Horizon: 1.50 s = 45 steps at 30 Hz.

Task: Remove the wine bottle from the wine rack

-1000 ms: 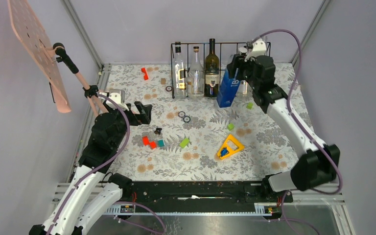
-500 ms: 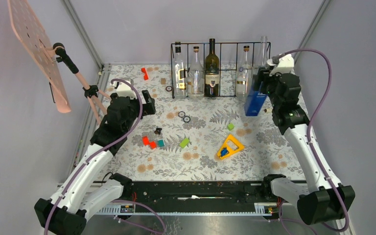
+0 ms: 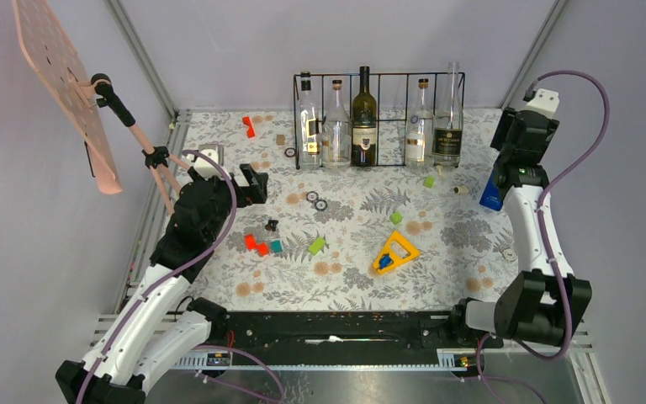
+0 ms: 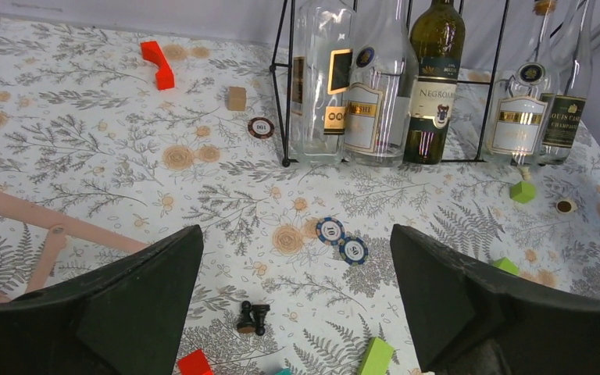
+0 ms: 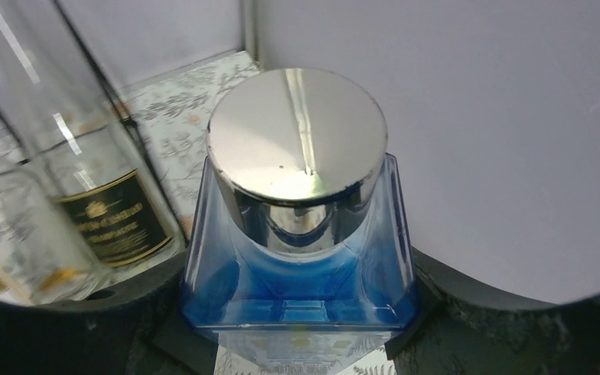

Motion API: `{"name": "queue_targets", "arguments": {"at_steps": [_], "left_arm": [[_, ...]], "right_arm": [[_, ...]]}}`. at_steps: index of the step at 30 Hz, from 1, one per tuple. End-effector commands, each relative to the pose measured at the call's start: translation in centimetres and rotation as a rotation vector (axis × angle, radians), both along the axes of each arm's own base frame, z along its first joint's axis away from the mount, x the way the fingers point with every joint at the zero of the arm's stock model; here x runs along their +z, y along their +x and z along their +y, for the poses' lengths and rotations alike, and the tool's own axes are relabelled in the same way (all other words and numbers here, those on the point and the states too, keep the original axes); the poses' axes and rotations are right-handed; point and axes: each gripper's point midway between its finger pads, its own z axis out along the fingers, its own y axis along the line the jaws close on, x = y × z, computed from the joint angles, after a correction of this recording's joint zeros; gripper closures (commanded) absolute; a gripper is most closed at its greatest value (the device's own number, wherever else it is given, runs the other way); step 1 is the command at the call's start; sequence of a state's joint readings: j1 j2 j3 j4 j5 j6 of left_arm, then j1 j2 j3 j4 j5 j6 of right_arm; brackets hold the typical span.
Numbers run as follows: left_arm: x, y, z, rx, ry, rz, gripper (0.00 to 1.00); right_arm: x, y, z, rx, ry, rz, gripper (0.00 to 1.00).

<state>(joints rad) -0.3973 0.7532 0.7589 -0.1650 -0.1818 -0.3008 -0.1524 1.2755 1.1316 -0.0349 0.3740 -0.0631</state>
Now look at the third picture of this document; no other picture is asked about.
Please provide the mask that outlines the blue glass bottle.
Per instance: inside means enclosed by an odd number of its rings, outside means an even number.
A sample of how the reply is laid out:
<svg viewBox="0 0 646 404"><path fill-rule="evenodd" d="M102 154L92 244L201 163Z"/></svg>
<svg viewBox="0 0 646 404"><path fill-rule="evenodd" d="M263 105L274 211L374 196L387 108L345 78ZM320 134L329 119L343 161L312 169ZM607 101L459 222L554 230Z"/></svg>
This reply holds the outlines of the blue glass bottle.
<svg viewBox="0 0 646 404"><path fill-rule="evenodd" d="M501 211L503 208L503 196L501 189L505 185L503 173L495 167L492 169L484 190L479 198L479 204L486 209Z"/></svg>

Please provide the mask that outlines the clear bottle black label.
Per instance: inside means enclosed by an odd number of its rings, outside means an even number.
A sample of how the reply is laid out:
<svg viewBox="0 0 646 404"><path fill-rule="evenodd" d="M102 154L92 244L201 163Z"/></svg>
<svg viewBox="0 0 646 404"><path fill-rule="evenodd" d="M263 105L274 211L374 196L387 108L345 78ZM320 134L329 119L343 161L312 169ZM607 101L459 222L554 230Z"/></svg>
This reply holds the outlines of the clear bottle black label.
<svg viewBox="0 0 646 404"><path fill-rule="evenodd" d="M449 62L445 83L437 95L432 139L432 157L436 165L458 167L463 139L463 108L459 93L460 66Z"/></svg>

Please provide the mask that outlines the clear bottle gold band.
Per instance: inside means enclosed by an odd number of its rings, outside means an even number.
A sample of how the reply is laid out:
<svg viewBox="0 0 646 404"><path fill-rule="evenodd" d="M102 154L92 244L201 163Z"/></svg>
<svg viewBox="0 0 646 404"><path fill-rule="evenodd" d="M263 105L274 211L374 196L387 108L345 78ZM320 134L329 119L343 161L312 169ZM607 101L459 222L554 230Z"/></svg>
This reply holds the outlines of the clear bottle gold band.
<svg viewBox="0 0 646 404"><path fill-rule="evenodd" d="M405 165L424 167L428 161L427 143L432 137L433 115L427 104L426 90L429 79L417 81L415 101L408 109L405 126Z"/></svg>

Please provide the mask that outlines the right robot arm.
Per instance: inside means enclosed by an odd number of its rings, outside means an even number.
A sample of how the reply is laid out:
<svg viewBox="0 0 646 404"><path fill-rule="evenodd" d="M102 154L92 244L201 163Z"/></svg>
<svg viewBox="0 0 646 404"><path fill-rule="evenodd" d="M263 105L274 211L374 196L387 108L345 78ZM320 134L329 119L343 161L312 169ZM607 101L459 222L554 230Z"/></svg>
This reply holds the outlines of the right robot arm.
<svg viewBox="0 0 646 404"><path fill-rule="evenodd" d="M487 332L564 353L592 297L562 253L540 162L559 123L550 113L504 109L491 147L499 152L480 203L508 215L518 275L495 302L466 298L447 319L447 334L468 347Z"/></svg>

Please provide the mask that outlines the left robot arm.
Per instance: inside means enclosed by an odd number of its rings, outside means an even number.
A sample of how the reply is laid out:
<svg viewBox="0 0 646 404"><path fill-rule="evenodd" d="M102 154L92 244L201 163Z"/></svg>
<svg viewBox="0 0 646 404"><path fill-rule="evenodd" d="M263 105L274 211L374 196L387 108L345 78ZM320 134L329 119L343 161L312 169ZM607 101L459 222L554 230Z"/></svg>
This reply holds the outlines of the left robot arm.
<svg viewBox="0 0 646 404"><path fill-rule="evenodd" d="M199 276L233 226L236 212L267 201L267 173L240 170L247 184L216 168L179 192L164 236L156 244L137 291L113 326L77 361L64 361L56 381L68 403L142 403L159 379L198 343L215 346L227 334L224 308L201 299L161 336L154 335L171 306Z"/></svg>

